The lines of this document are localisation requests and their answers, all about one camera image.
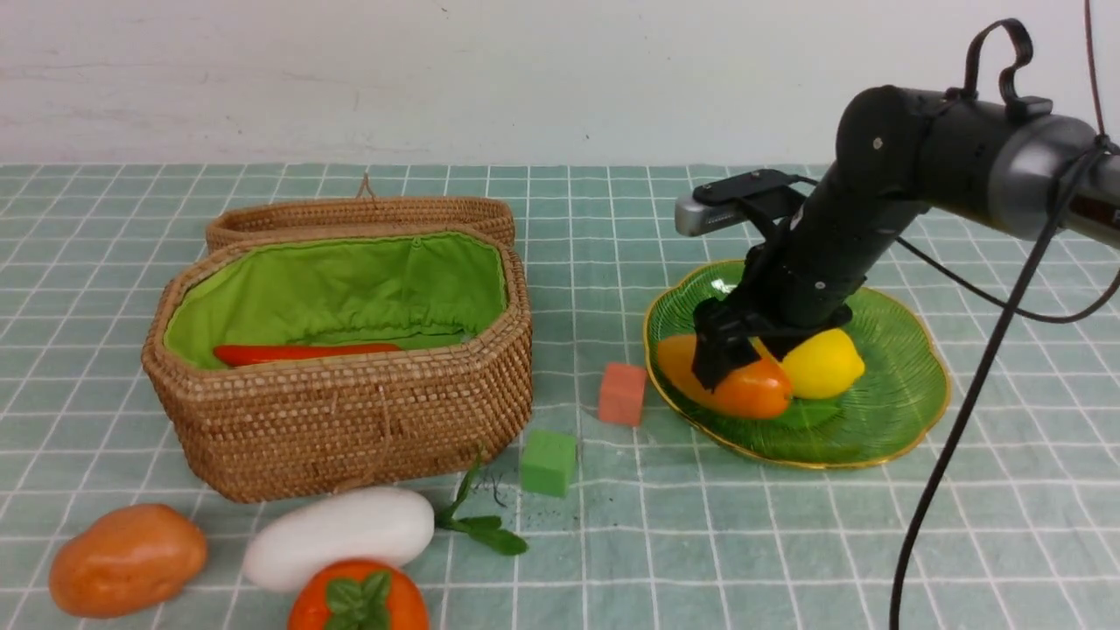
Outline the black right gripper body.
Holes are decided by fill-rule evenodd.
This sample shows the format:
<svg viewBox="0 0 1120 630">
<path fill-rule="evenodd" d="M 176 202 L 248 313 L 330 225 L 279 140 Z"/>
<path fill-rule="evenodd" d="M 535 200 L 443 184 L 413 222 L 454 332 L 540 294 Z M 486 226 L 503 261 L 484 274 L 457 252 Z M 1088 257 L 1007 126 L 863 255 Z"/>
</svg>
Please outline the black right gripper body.
<svg viewBox="0 0 1120 630">
<path fill-rule="evenodd" d="M 928 204 L 900 192 L 866 192 L 841 172 L 825 172 L 796 215 L 745 254 L 740 282 L 696 308 L 696 331 L 739 332 L 788 351 L 844 326 L 847 300 L 872 265 Z"/>
</svg>

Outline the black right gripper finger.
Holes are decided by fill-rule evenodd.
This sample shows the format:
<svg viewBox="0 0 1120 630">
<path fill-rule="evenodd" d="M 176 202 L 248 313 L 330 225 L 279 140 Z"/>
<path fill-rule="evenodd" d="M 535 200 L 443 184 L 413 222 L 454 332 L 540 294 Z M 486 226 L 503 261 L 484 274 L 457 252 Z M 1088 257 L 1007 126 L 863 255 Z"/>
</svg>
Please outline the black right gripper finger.
<svg viewBox="0 0 1120 630">
<path fill-rule="evenodd" d="M 707 391 L 715 391 L 732 372 L 759 361 L 760 352 L 748 335 L 719 330 L 696 330 L 692 374 Z"/>
</svg>

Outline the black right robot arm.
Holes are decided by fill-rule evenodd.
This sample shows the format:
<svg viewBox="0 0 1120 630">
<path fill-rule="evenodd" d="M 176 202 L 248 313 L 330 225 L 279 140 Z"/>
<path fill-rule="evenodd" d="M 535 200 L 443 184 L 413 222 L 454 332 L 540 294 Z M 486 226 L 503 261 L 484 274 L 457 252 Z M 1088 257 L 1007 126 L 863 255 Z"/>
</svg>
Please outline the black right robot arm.
<svg viewBox="0 0 1120 630">
<path fill-rule="evenodd" d="M 913 220 L 940 209 L 1032 241 L 1052 217 L 1117 245 L 1117 154 L 1048 100 L 1001 105 L 924 89 L 865 89 L 844 108 L 836 161 L 809 194 L 802 177 L 756 169 L 676 200 L 680 235 L 749 222 L 763 237 L 740 282 L 693 311 L 692 370 L 713 390 L 760 358 L 852 319 L 848 300 Z"/>
</svg>

